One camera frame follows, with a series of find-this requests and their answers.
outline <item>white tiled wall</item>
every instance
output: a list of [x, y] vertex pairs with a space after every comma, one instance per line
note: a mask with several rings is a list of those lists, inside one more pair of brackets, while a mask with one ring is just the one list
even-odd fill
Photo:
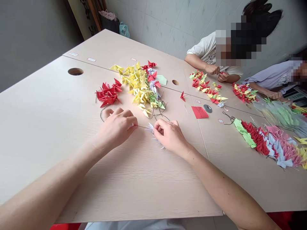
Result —
[[[217, 29], [240, 22], [250, 0], [106, 0], [129, 29], [130, 38], [184, 59], [186, 52]], [[297, 53], [307, 45], [305, 12], [295, 0], [269, 0], [272, 10], [283, 9], [283, 18], [267, 39], [257, 60], [243, 67], [246, 78]]]

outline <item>white t-shirt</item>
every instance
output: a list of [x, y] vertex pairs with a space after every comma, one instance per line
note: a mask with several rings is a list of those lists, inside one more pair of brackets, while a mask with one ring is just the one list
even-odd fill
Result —
[[[215, 32], [204, 37], [201, 41], [188, 50], [187, 54], [195, 54], [202, 61], [210, 65], [215, 65], [216, 59], [216, 35]], [[220, 71], [227, 72], [229, 75], [236, 74], [240, 77], [243, 75], [242, 68], [240, 66], [220, 66]]]

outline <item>child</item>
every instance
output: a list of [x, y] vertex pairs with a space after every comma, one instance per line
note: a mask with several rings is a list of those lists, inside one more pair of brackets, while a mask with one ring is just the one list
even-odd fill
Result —
[[282, 10], [268, 12], [272, 4], [266, 4], [267, 1], [252, 0], [243, 10], [242, 22], [237, 23], [240, 30], [232, 30], [231, 37], [226, 38], [211, 33], [188, 50], [185, 61], [209, 74], [217, 74], [219, 82], [238, 81], [243, 74], [241, 60], [251, 59], [252, 52], [263, 44], [263, 38], [273, 32], [281, 18]]

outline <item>t-shirt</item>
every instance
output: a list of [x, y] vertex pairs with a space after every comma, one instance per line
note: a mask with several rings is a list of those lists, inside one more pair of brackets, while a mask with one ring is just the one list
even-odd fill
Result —
[[[201, 39], [201, 41], [187, 51], [187, 54], [195, 54], [202, 61], [210, 65], [216, 63], [216, 33], [208, 35]], [[227, 72], [229, 75], [236, 74], [240, 77], [243, 75], [240, 66], [220, 66], [220, 71]]]
[[[292, 73], [298, 69], [302, 61], [285, 61], [276, 65], [272, 65], [254, 76], [249, 77], [241, 82], [241, 84], [249, 84], [256, 82], [257, 85], [265, 89], [271, 90], [291, 82]], [[280, 90], [285, 94], [287, 90], [293, 88], [295, 84], [290, 84]]]

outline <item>bag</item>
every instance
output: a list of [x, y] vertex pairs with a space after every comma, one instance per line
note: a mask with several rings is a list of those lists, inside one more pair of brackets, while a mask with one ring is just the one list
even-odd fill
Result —
[[128, 31], [128, 26], [125, 25], [123, 22], [120, 23], [119, 25], [119, 34], [120, 35], [123, 35], [127, 38], [130, 38], [130, 34], [129, 34], [129, 31]]

